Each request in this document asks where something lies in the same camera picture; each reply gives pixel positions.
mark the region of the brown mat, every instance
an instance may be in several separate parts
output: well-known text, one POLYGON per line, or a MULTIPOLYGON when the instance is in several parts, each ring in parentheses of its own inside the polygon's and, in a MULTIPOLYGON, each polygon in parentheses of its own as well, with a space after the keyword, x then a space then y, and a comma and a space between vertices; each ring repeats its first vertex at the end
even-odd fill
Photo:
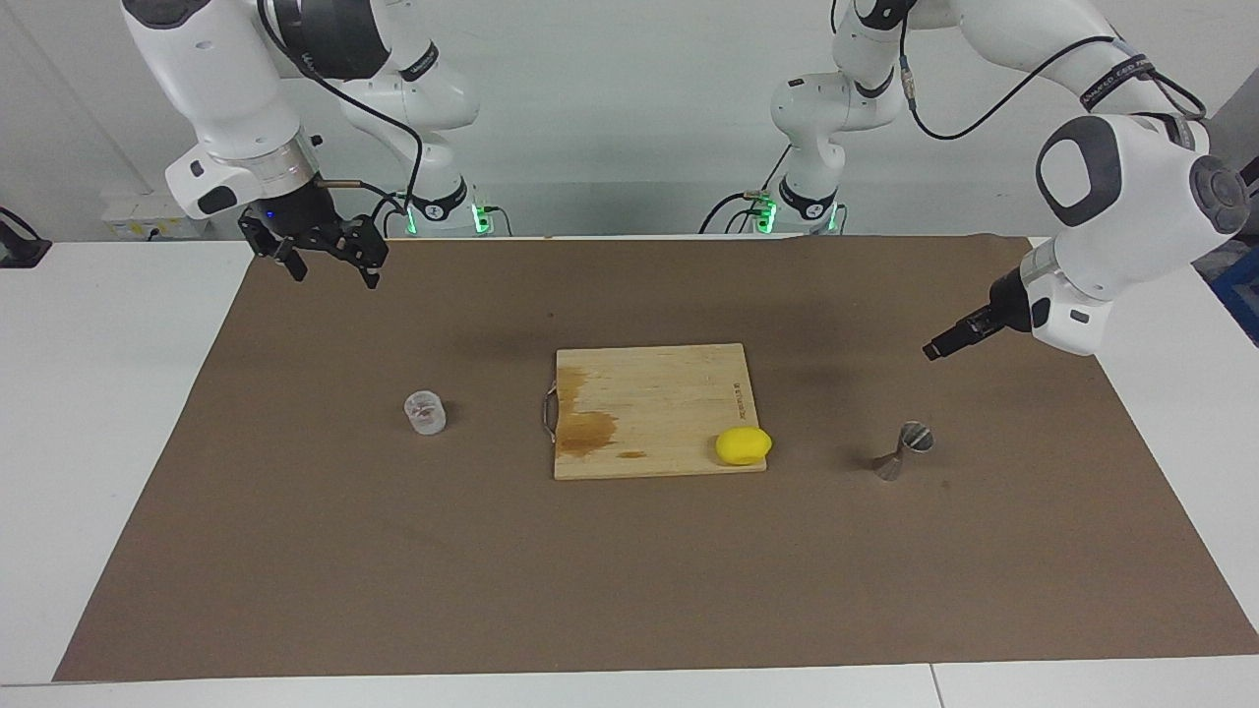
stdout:
POLYGON ((378 292, 256 263, 57 679, 1259 653, 1094 360, 923 358, 1025 251, 404 243, 378 292), (725 341, 771 472, 551 480, 556 349, 725 341), (935 451, 861 471, 910 418, 935 451))

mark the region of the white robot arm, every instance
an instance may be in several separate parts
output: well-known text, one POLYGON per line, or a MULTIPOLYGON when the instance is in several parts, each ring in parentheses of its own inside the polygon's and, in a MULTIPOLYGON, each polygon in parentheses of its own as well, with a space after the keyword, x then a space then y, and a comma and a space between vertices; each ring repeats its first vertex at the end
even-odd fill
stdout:
POLYGON ((418 31, 409 0, 121 4, 145 62, 196 131, 198 145, 166 171, 171 193, 194 218, 249 205, 240 218, 247 239, 297 280, 306 267, 296 249, 322 251, 354 265, 369 287, 375 287, 388 256, 373 218, 337 215, 311 141, 279 93, 279 73, 258 34, 261 24, 303 74, 334 92, 342 89, 330 82, 341 83, 342 93, 361 105, 346 108, 356 126, 418 173, 426 165, 432 169, 423 179, 413 171, 414 189, 394 200, 407 205, 408 215, 414 203, 423 223, 454 228, 475 222, 470 190, 452 166, 449 147, 431 131, 471 123, 478 103, 418 31), (413 139, 412 145, 399 135, 413 139), (466 218, 458 209, 465 204, 466 218))
POLYGON ((778 213, 786 228, 825 228, 844 166, 833 136, 889 122, 905 97, 933 137, 977 127, 940 136, 917 111, 904 37, 952 25, 985 59, 1054 81, 1094 115, 1055 132, 1036 164, 1041 194, 1065 229, 997 281, 988 306, 924 351, 948 357, 1011 328, 1093 354, 1115 297, 1235 236, 1249 205, 1238 173, 1209 154, 1201 107, 1181 108, 1171 91, 1183 91, 1087 0, 847 0, 835 38, 840 73, 793 79, 774 96, 774 122, 792 141, 778 213), (890 79, 898 57, 901 92, 890 79), (828 96, 827 82, 841 88, 828 96))

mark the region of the stain on cutting board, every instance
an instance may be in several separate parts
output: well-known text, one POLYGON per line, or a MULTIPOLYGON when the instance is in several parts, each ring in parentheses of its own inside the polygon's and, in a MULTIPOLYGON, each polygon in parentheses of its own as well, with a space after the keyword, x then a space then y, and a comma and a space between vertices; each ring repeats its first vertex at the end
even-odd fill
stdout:
POLYGON ((602 411, 578 411, 577 401, 582 387, 589 380, 584 369, 560 369, 559 375, 559 430, 555 450, 560 455, 585 457, 612 445, 617 432, 617 417, 602 411))

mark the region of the gray joint cap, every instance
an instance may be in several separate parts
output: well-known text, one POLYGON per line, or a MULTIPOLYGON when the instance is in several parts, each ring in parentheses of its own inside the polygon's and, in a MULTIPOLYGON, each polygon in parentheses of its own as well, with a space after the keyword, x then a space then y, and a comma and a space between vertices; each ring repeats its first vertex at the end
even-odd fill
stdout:
POLYGON ((1194 163, 1190 191, 1219 233, 1235 234, 1250 218, 1246 184, 1219 157, 1205 155, 1194 163))

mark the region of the metal jigger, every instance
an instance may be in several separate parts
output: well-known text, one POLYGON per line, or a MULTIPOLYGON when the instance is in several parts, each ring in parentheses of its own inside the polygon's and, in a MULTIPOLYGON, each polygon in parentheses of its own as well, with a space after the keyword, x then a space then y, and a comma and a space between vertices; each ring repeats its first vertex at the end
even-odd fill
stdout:
POLYGON ((918 421, 910 421, 900 426, 896 451, 875 460, 874 474, 879 475, 883 481, 896 481, 905 466, 906 450, 917 455, 925 455, 932 451, 932 447, 935 447, 935 436, 932 435, 932 428, 918 421))

